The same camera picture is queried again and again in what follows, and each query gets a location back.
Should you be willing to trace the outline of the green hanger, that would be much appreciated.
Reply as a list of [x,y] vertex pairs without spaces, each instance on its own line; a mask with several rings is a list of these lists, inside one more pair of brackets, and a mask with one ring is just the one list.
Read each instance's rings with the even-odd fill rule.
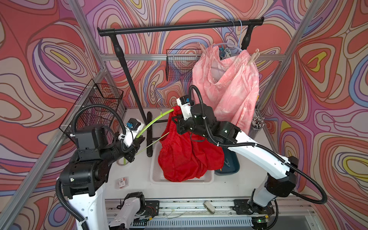
[[168,110],[166,112],[162,112],[162,109],[158,107],[159,102],[162,100],[162,98],[159,98],[158,101],[156,102],[156,109],[160,110],[160,115],[157,116],[156,118],[153,118],[152,113],[149,111],[147,113],[147,119],[149,121],[149,123],[140,131],[140,133],[137,134],[136,139],[140,138],[144,133],[146,133],[146,148],[144,150],[141,150],[140,153],[142,151],[146,152],[147,157],[152,157],[153,156],[153,145],[160,140],[160,137],[155,138],[153,136],[153,125],[158,125],[158,124],[166,124],[168,122],[167,119],[163,119],[163,117],[165,117],[166,115],[169,115],[173,109]]

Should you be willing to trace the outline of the red shorts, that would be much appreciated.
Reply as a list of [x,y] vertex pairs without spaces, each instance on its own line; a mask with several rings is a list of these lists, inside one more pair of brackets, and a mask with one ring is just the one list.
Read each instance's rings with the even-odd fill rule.
[[188,132],[178,134],[172,118],[181,114],[179,106],[173,107],[160,140],[162,149],[158,156],[158,164],[165,179],[171,182],[200,178],[207,171],[221,169],[225,160],[223,149],[204,137]]

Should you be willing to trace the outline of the pink tie-dye shorts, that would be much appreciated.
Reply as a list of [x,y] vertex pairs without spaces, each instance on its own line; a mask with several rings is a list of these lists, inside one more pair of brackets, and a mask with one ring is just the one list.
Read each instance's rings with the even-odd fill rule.
[[211,46],[201,55],[192,71],[192,82],[204,104],[212,107],[219,121],[228,121],[248,133],[259,95],[259,71],[254,63],[247,65],[251,55],[243,50],[244,61],[237,69],[226,71],[221,78],[210,67]]

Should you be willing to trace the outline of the lavender wire hanger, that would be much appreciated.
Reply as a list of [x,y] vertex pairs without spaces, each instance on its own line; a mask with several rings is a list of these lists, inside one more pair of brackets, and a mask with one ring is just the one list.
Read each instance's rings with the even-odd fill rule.
[[[228,48],[232,56],[230,58],[220,60],[219,58],[219,48]],[[247,56],[244,56],[242,49],[238,48],[238,45],[224,42],[213,44],[211,46],[211,58],[210,58],[210,67],[213,75],[218,75],[218,78],[228,70],[235,70],[239,65],[243,64]]]

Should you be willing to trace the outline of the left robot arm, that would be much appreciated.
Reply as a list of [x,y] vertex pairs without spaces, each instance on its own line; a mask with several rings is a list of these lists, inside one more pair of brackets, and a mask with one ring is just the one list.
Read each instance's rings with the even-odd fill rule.
[[[104,124],[77,127],[84,112],[100,108],[111,113],[121,126],[111,143]],[[71,121],[71,136],[77,149],[56,181],[55,192],[62,207],[76,219],[79,230],[128,230],[131,224],[147,222],[158,215],[158,205],[147,203],[142,192],[133,192],[119,204],[119,213],[109,222],[104,190],[113,163],[120,159],[133,162],[145,140],[143,124],[131,118],[124,123],[117,111],[104,104],[91,104],[78,110]]]

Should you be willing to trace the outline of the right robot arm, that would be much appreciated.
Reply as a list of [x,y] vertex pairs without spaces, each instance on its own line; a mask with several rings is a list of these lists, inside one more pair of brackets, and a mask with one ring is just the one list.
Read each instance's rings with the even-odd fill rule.
[[[313,204],[323,205],[328,197],[324,189],[311,177],[298,169],[299,160],[296,157],[281,156],[269,148],[251,139],[239,127],[228,121],[218,121],[213,109],[204,104],[199,89],[191,85],[189,91],[195,91],[199,102],[192,100],[188,94],[177,99],[177,104],[182,114],[172,120],[177,126],[177,132],[183,135],[187,132],[203,137],[213,146],[227,148],[262,167],[267,172],[265,181],[253,190],[251,198],[234,211],[246,215],[272,214],[272,201],[277,197],[295,195]],[[297,176],[305,178],[312,183],[321,193],[321,199],[312,199],[299,194],[296,187]]]

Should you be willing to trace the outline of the white printed graphic shorts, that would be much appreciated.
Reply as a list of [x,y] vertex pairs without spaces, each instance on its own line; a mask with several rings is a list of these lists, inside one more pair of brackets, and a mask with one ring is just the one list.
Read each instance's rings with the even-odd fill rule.
[[228,48],[223,48],[223,47],[219,48],[219,58],[220,58],[220,60],[230,58],[231,56],[232,56],[232,53]]

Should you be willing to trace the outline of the light blue hanger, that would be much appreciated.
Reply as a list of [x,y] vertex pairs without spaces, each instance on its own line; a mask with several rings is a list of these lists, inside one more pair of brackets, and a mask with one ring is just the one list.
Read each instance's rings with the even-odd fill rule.
[[240,23],[239,36],[238,36],[238,48],[241,48],[241,37],[242,37],[243,24],[240,19],[238,19],[237,21]]

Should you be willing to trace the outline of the paperclip box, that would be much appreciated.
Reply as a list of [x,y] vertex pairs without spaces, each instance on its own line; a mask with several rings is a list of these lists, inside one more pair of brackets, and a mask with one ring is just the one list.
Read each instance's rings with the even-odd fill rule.
[[118,187],[119,189],[126,188],[128,186],[128,178],[123,177],[118,180]]

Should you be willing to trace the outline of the white perforated plastic basket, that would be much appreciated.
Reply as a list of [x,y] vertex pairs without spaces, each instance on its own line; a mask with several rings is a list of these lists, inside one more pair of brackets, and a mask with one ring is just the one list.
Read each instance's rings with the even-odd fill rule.
[[158,163],[158,156],[160,150],[162,149],[162,145],[160,142],[154,144],[153,147],[153,155],[152,161],[150,165],[150,181],[153,184],[157,185],[174,185],[174,184],[183,184],[183,185],[209,185],[214,182],[215,178],[215,171],[207,171],[202,177],[200,178],[193,178],[189,180],[185,180],[183,182],[171,182],[164,177],[163,170],[159,166]]

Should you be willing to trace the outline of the teal plastic tray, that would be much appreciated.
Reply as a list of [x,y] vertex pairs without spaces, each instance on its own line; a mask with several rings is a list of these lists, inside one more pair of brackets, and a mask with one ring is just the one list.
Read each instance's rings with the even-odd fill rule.
[[240,163],[237,154],[229,149],[223,148],[224,165],[221,169],[215,170],[214,174],[218,176],[226,176],[237,173],[240,170]]

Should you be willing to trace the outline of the beige clothespin left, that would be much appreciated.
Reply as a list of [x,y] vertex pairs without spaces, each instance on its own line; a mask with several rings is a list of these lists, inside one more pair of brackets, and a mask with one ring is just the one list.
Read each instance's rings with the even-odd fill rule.
[[206,52],[206,47],[203,45],[203,44],[201,44],[201,43],[199,43],[199,42],[197,42],[197,44],[198,44],[198,46],[199,46],[199,48],[202,50],[202,53],[203,54],[206,54],[207,52]]

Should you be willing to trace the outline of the beige clothespin right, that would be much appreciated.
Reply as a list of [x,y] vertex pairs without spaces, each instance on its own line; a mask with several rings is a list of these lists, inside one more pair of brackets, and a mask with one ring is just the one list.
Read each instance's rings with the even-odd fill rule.
[[254,63],[260,56],[259,49],[256,49],[255,52],[251,55],[247,65],[251,65]]

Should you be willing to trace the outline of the black clothes rack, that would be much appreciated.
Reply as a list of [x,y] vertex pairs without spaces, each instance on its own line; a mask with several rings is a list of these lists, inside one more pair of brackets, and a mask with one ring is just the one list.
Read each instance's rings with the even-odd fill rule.
[[152,128],[151,126],[154,123],[162,123],[166,122],[166,120],[160,120],[152,119],[152,113],[148,112],[145,113],[143,110],[143,106],[141,104],[141,101],[139,99],[136,87],[134,85],[133,79],[131,77],[125,55],[123,52],[122,47],[119,44],[119,41],[117,39],[117,35],[125,35],[125,34],[140,34],[140,33],[150,33],[150,32],[166,32],[166,31],[183,31],[183,30],[195,30],[195,29],[209,29],[209,28],[223,28],[223,27],[229,27],[231,25],[233,26],[247,26],[247,32],[242,40],[241,43],[241,49],[247,49],[250,41],[251,41],[251,35],[253,32],[253,29],[256,26],[263,25],[265,19],[264,17],[261,17],[260,19],[251,19],[251,20],[245,20],[245,21],[238,21],[238,22],[215,22],[215,23],[200,23],[200,24],[186,24],[186,25],[163,25],[163,26],[149,26],[149,27],[137,27],[137,28],[124,28],[124,29],[100,29],[98,28],[98,34],[101,37],[108,36],[110,37],[113,48],[115,51],[115,55],[120,62],[120,65],[124,71],[124,74],[126,76],[127,82],[129,84],[129,87],[133,93],[134,99],[137,103],[138,109],[140,111],[140,114],[143,118],[143,122],[145,124],[145,128],[148,131],[147,135],[147,144],[150,145],[153,143],[153,137],[152,137]]

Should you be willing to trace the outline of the white pedal on rail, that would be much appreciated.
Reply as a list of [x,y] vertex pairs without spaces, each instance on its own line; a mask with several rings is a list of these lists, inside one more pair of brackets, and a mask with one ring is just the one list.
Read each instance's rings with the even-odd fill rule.
[[205,201],[203,205],[209,213],[215,214],[216,209],[209,201]]

